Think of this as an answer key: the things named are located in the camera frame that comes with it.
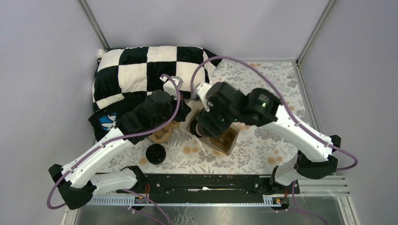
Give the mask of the brown paper bag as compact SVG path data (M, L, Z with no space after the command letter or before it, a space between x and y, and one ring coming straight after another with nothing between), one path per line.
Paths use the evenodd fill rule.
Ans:
M191 124L202 110L203 105L201 102L195 102L193 100L188 100L185 102L191 108L191 111L186 116L185 121L180 123L180 128L193 135L193 137L199 142L200 146L204 149L214 150L229 156L237 143L237 138L240 132L239 127L231 124L230 127L224 131L219 138L195 136L194 132L191 131Z

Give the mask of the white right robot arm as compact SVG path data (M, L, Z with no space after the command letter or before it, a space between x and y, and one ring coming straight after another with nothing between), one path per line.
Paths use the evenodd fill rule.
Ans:
M221 141L234 122L241 122L275 132L298 149L293 159L274 168L269 180L273 192L283 192L302 177L318 180L337 171L338 159L332 156L332 137L317 133L291 115L289 108L266 89L255 88L244 95L228 83L217 82L198 84L194 90L196 100L203 104L190 125L197 137Z

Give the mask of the black paper coffee cup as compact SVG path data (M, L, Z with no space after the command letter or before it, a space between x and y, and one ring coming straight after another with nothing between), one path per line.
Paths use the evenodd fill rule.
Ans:
M203 136L197 131L197 125L198 125L197 120L193 120L193 121L190 123L190 132L191 132L194 136L196 136L196 137L203 137Z

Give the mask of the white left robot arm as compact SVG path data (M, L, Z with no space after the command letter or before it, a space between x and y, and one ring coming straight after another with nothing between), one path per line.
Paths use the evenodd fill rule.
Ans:
M145 188L145 175L133 166L120 172L98 174L99 169L116 155L170 124L181 105L180 77L161 75L163 90L156 90L132 111L118 119L108 133L80 157L65 165L54 164L48 171L54 186L46 204L51 210L67 206L74 210L86 205L94 196Z

